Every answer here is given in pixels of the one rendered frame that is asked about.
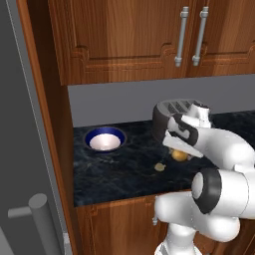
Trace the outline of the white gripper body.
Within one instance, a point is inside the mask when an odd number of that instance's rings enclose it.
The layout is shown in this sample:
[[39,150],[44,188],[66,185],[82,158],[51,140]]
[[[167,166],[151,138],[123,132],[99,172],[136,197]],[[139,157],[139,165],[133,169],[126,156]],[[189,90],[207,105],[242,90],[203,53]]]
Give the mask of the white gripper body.
[[172,149],[180,150],[192,156],[196,156],[199,158],[203,157],[203,154],[200,151],[198,151],[197,149],[195,149],[188,143],[184,142],[178,136],[172,136],[168,130],[165,132],[162,144],[164,146],[170,147]]

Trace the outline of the yellow potato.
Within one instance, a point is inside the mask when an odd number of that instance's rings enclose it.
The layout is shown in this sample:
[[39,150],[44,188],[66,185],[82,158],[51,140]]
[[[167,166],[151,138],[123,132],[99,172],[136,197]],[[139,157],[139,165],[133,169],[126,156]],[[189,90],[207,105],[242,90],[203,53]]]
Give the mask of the yellow potato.
[[188,157],[188,154],[183,152],[183,151],[180,151],[180,150],[177,150],[177,149],[174,149],[171,153],[171,156],[174,160],[176,161],[186,161],[187,160],[187,157]]

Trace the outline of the blue bowl with white inside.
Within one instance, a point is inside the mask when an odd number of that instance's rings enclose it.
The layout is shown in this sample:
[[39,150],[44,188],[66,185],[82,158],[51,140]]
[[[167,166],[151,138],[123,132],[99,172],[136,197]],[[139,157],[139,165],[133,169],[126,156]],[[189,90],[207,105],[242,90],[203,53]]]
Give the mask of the blue bowl with white inside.
[[128,138],[118,127],[95,127],[84,137],[87,148],[96,152],[112,152],[121,148]]

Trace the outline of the grey fridge door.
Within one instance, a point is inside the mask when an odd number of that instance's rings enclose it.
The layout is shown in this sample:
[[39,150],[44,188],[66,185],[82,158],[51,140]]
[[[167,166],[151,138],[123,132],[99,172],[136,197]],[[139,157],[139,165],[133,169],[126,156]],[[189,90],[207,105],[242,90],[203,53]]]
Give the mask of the grey fridge door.
[[33,195],[46,194],[57,232],[65,227],[43,138],[17,3],[0,0],[0,228],[14,255],[46,255],[33,217],[8,217],[9,209],[26,207]]

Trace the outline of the grey toaster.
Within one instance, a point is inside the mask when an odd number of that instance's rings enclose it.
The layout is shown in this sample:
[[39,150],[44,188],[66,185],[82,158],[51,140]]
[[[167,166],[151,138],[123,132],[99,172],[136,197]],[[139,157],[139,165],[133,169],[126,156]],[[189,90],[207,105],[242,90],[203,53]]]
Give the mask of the grey toaster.
[[157,103],[152,112],[153,137],[158,142],[162,142],[170,117],[174,114],[186,114],[190,106],[194,103],[199,104],[199,101],[194,99],[177,99]]

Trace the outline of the wooden base cupboard door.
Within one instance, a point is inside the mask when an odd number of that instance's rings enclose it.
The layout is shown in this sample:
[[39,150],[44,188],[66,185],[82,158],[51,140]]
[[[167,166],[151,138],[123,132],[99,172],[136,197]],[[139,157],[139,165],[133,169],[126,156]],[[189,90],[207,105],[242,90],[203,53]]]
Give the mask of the wooden base cupboard door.
[[77,207],[84,255],[153,255],[167,224],[152,224],[155,196]]

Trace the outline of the wooden side panel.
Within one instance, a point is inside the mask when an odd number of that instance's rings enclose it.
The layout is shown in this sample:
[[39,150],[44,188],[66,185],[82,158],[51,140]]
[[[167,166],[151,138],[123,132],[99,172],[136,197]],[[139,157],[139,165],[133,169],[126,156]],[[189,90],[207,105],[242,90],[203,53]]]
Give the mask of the wooden side panel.
[[73,126],[60,85],[48,0],[16,0],[74,255],[84,255],[74,207]]

